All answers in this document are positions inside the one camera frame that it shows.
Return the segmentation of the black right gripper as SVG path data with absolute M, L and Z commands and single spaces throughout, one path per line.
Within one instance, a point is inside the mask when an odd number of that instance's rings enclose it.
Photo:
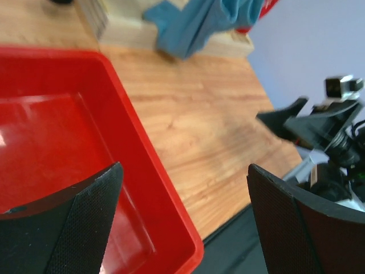
M 309 150 L 351 143 L 346 130 L 364 107 L 360 99 L 316 105 L 310 114 L 300 116 L 307 102 L 300 97 L 286 108 L 259 112 L 256 118 L 275 136 Z

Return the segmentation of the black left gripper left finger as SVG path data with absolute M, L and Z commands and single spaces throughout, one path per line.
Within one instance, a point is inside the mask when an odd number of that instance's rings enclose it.
M 123 181 L 116 162 L 1 214 L 1 273 L 99 273 Z

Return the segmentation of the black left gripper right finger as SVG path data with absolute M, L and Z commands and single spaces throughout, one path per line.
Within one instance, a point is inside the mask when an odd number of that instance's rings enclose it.
M 262 167 L 248 189 L 269 273 L 364 273 L 364 212 L 316 196 Z

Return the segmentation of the teal blue sock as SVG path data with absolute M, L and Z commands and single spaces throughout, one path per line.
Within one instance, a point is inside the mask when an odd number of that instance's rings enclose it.
M 159 50 L 187 59 L 202 50 L 215 33 L 252 27 L 263 4 L 263 0 L 194 0 L 179 9 L 162 1 L 146 9 L 143 19 L 156 25 Z

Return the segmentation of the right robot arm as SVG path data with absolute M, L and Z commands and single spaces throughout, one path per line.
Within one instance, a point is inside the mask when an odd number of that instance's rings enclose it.
M 315 163 L 308 156 L 283 179 L 336 204 L 364 211 L 364 121 L 353 122 L 363 102 L 328 100 L 300 116 L 307 101 L 298 98 L 286 108 L 256 115 L 278 138 L 328 157 Z

